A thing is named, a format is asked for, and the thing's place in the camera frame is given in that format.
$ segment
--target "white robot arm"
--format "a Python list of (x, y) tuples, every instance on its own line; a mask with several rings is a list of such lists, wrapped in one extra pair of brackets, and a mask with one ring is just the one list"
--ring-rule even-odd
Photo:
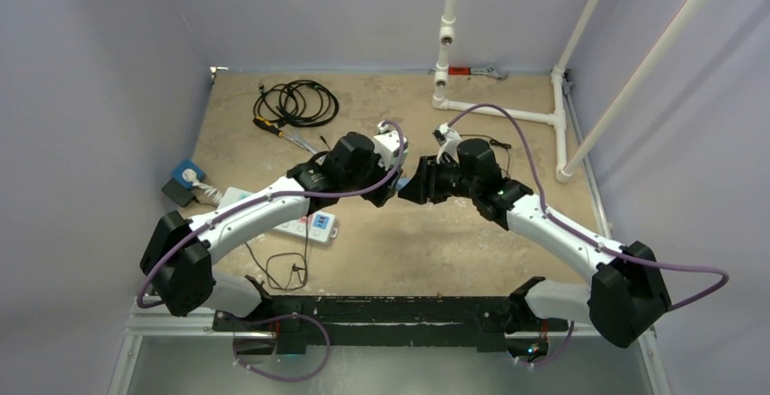
[[(147, 283), (175, 316), (186, 316), (201, 306), (237, 317), (249, 315), (270, 294), (253, 278), (218, 272), (213, 265), (251, 238), (333, 205), (341, 197), (360, 195), (381, 207), (395, 195), (407, 152), (406, 138), (381, 124), (380, 133), (371, 139), (348, 133), (323, 156), (322, 163), (316, 162), (322, 155), (314, 156), (234, 204), (187, 220), (176, 211), (167, 213), (155, 227), (140, 263)], [(137, 302), (149, 307), (143, 303), (143, 293)]]
[[(445, 141), (440, 155), (420, 158), (399, 197), (418, 204), (444, 202), (450, 196), (470, 198), (483, 218), (541, 245), (586, 281), (580, 285), (539, 277), (527, 281), (509, 297), (506, 330), (559, 318), (591, 323), (608, 341), (625, 348), (668, 310), (671, 301), (658, 269), (599, 252), (576, 233), (593, 236), (610, 251), (654, 261), (649, 248), (640, 242), (624, 246), (602, 239), (552, 208), (545, 212), (547, 206), (531, 189), (502, 175), (486, 141), (461, 141), (442, 127), (443, 132), (434, 133)], [(353, 194), (377, 207), (384, 205), (396, 192), (406, 153), (406, 140), (400, 149), (398, 139), (382, 129), (372, 139), (349, 133), (323, 163), (301, 163), (235, 204), (189, 220), (171, 212), (159, 221), (140, 267), (172, 315), (186, 316), (200, 306), (240, 318), (259, 313), (258, 308), (270, 307), (270, 294), (253, 278), (216, 272), (212, 266), (254, 236), (336, 203), (345, 191), (357, 191)], [(361, 191), (386, 180), (375, 191)], [(183, 251), (168, 258), (181, 244)]]
[[(591, 323), (608, 341), (625, 348), (670, 308), (659, 269), (612, 255), (654, 261), (643, 243), (626, 246), (602, 238), (546, 206), (526, 185), (502, 175), (487, 141), (462, 141), (446, 124), (434, 136), (441, 145), (439, 154), (420, 157), (400, 198), (418, 204), (470, 198), (483, 218), (539, 244), (586, 282), (528, 281), (510, 297), (515, 307), (511, 315), (520, 319), (519, 325), (548, 318)], [(589, 236), (597, 245), (578, 236)]]

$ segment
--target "white pvc pipe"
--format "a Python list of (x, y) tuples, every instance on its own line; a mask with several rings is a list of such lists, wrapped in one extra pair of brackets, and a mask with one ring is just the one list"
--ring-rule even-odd
[(455, 8), (457, 0), (444, 0), (444, 13), (441, 15), (439, 29), (439, 60), (433, 75), (433, 107), (447, 109), (446, 89), (449, 85), (449, 48), (454, 44)]
[(572, 52), (575, 51), (575, 47), (578, 46), (578, 41), (580, 41), (580, 37), (586, 30), (588, 20), (590, 20), (591, 16), (594, 14), (594, 10), (597, 8), (598, 3), (599, 0), (588, 0), (586, 7), (583, 8), (583, 13), (580, 14), (580, 18), (577, 20), (575, 29), (572, 31), (572, 36), (570, 36), (569, 41), (567, 41), (567, 47), (564, 49), (564, 53), (561, 54), (561, 57), (556, 64), (556, 68), (562, 73), (567, 69), (567, 62), (569, 62), (569, 58), (572, 57)]
[(647, 56), (642, 60), (636, 71), (631, 74), (626, 84), (617, 94), (615, 100), (606, 109), (604, 114), (599, 118), (594, 128), (583, 140), (583, 143), (577, 148), (575, 155), (567, 162), (567, 165), (563, 169), (557, 171), (557, 179), (560, 182), (566, 182), (572, 177), (572, 173), (583, 162), (583, 159), (588, 155), (588, 152), (596, 145), (599, 137), (605, 132), (609, 125), (615, 121), (615, 118), (623, 110), (637, 91), (639, 86), (647, 79), (647, 76), (660, 62), (660, 59), (666, 54), (668, 48), (673, 44), (685, 26), (692, 20), (698, 9), (703, 5), (706, 0), (686, 0), (674, 18), (668, 24), (663, 34), (657, 38), (655, 44), (653, 44)]
[[(455, 111), (464, 111), (474, 105), (476, 104), (455, 102), (453, 100), (448, 100), (447, 109), (452, 109)], [(554, 123), (556, 122), (553, 114), (538, 114), (536, 112), (517, 111), (514, 109), (506, 109), (506, 112), (508, 112), (510, 116), (516, 118), (517, 120), (533, 121), (535, 123), (545, 123), (549, 125), (554, 125)], [(498, 112), (497, 110), (489, 107), (480, 107), (479, 109), (475, 109), (473, 113), (494, 115), (494, 116), (505, 116), (500, 112)]]
[(567, 113), (564, 112), (564, 72), (554, 68), (551, 83), (554, 91), (554, 130), (556, 131), (556, 172), (567, 164)]

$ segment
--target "white power strip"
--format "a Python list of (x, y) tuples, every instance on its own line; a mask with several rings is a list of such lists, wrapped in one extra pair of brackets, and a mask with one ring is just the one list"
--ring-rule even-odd
[[(248, 197), (252, 193), (243, 189), (229, 187), (224, 192), (224, 196), (219, 201), (219, 207), (229, 206)], [(310, 241), (320, 245), (329, 245), (332, 239), (337, 237), (337, 217), (332, 213), (317, 211), (310, 218), (311, 227), (307, 229), (308, 218), (301, 217), (299, 220), (291, 220), (274, 227), (271, 232), (284, 234), (304, 240), (306, 233)]]

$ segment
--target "white wall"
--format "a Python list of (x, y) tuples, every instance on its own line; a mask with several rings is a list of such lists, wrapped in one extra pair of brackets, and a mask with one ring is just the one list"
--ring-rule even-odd
[[(176, 0), (210, 64), (428, 70), (444, 0)], [(587, 0), (459, 0), (453, 64), (548, 71)]]
[(0, 18), (0, 393), (105, 393), (208, 70), (172, 0)]
[[(684, 0), (614, 0), (571, 64), (584, 132)], [(677, 394), (770, 385), (770, 0), (712, 0), (591, 161), (616, 237), (726, 268), (726, 288), (658, 323)], [(675, 300), (708, 275), (666, 274)]]

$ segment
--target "tan floor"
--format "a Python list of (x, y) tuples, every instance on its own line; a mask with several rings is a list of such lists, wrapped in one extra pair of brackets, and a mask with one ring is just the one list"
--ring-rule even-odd
[[(382, 119), (401, 124), (410, 142), (404, 166), (411, 175), (421, 155), (437, 151), (432, 130), (456, 114), (430, 106), (432, 77), (428, 75), (259, 75), (222, 74), (213, 87), (208, 111), (193, 160), (207, 173), (207, 183), (224, 191), (235, 186), (259, 191), (309, 154), (296, 145), (269, 135), (252, 124), (252, 106), (260, 82), (268, 87), (298, 78), (311, 78), (332, 90), (341, 110), (329, 125), (301, 129), (302, 136), (319, 148), (319, 134), (334, 143), (350, 131), (374, 134)], [(449, 96), (469, 102), (489, 102), (504, 107), (547, 113), (553, 108), (548, 77), (518, 76), (505, 81), (481, 77), (456, 77)], [(511, 176), (535, 187), (520, 142), (508, 120), (469, 115), (456, 128), (461, 133), (485, 133), (511, 143)], [(590, 191), (583, 171), (567, 184), (554, 177), (555, 140), (551, 127), (522, 123), (535, 155), (538, 172), (550, 205), (595, 230)], [(569, 133), (569, 151), (575, 151)], [(506, 156), (497, 151), (505, 165)], [(195, 206), (185, 216), (205, 212)], [(310, 280), (300, 294), (321, 295), (508, 295), (532, 276), (555, 281), (580, 282), (567, 265), (527, 239), (505, 232), (483, 220), (467, 200), (418, 206), (392, 199), (377, 209), (361, 199), (341, 200), (328, 208), (338, 215), (340, 235), (328, 248), (310, 248)], [(300, 242), (273, 235), (252, 240), (264, 262), (277, 252), (301, 252)], [(281, 283), (288, 279), (291, 262), (276, 260), (271, 274)], [(217, 268), (264, 280), (245, 247), (231, 252)]]

